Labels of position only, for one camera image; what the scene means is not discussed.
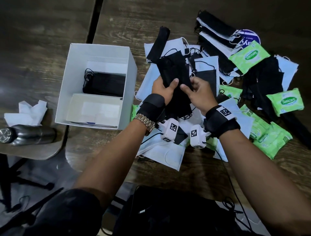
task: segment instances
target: metal thermos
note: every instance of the metal thermos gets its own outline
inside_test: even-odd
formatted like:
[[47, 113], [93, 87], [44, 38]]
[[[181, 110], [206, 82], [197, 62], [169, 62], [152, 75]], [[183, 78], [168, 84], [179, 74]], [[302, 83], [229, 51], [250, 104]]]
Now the metal thermos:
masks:
[[13, 125], [0, 129], [0, 143], [22, 146], [48, 144], [56, 138], [56, 130], [47, 126]]

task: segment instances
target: hand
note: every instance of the hand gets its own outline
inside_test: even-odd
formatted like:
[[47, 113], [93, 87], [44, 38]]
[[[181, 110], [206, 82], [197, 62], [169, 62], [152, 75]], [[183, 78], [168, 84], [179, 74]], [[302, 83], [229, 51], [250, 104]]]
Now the hand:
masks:
[[179, 79], [174, 79], [171, 84], [165, 88], [163, 85], [162, 77], [159, 76], [154, 82], [152, 86], [151, 93], [157, 93], [164, 97], [165, 105], [167, 105], [173, 97], [174, 89], [178, 86]]
[[211, 108], [218, 105], [210, 84], [199, 77], [191, 77], [190, 81], [194, 91], [191, 91], [185, 84], [181, 84], [180, 89], [188, 95], [192, 104], [201, 111], [202, 115], [206, 115]]

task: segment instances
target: wooden table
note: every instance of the wooden table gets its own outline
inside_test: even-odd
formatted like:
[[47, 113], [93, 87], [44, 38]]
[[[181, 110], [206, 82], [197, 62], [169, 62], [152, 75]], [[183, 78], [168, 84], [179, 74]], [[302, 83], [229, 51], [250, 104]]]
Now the wooden table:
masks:
[[48, 102], [42, 121], [57, 129], [54, 143], [14, 147], [0, 153], [48, 159], [62, 147], [67, 127], [54, 123], [70, 43], [85, 43], [94, 0], [3, 0], [0, 2], [0, 126], [18, 103]]
[[[305, 110], [297, 112], [298, 118], [311, 130], [310, 117], [310, 21], [302, 0], [291, 1], [166, 1], [166, 0], [107, 0], [104, 1], [97, 31], [96, 44], [129, 46], [138, 67], [136, 90], [148, 70], [144, 43], [154, 42], [160, 26], [171, 30], [169, 39], [185, 37], [196, 44], [193, 33], [197, 13], [207, 9], [238, 29], [256, 31], [267, 50], [274, 50], [300, 64], [291, 88], [299, 87], [305, 102]], [[102, 146], [118, 134], [118, 131], [70, 127], [66, 146], [66, 158], [76, 170], [83, 170], [86, 162], [99, 153]], [[134, 161], [126, 181], [192, 191], [205, 198], [222, 201], [225, 196], [234, 199], [228, 177], [220, 160], [212, 158], [208, 149], [187, 148], [180, 171], [159, 163]], [[311, 199], [311, 151], [297, 138], [279, 151], [274, 162], [278, 164]], [[228, 163], [225, 164], [232, 177], [237, 194], [248, 204], [234, 179]]]

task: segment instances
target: metal watch band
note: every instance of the metal watch band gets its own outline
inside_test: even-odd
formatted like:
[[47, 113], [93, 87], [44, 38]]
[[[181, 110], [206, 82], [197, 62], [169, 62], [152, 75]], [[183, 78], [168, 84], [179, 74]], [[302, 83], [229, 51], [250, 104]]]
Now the metal watch band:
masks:
[[154, 129], [154, 127], [156, 126], [155, 122], [149, 120], [147, 117], [145, 117], [142, 114], [137, 114], [134, 117], [134, 119], [141, 121], [147, 127], [147, 132], [145, 136], [148, 136], [151, 133], [151, 131]]

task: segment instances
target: crumpled tissue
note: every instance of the crumpled tissue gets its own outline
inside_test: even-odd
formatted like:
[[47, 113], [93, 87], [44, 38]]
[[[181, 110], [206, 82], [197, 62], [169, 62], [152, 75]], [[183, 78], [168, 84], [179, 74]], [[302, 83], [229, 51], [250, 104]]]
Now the crumpled tissue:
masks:
[[37, 105], [31, 106], [25, 101], [18, 103], [19, 113], [4, 113], [4, 119], [8, 126], [13, 125], [41, 125], [41, 121], [47, 110], [47, 102], [39, 100]]

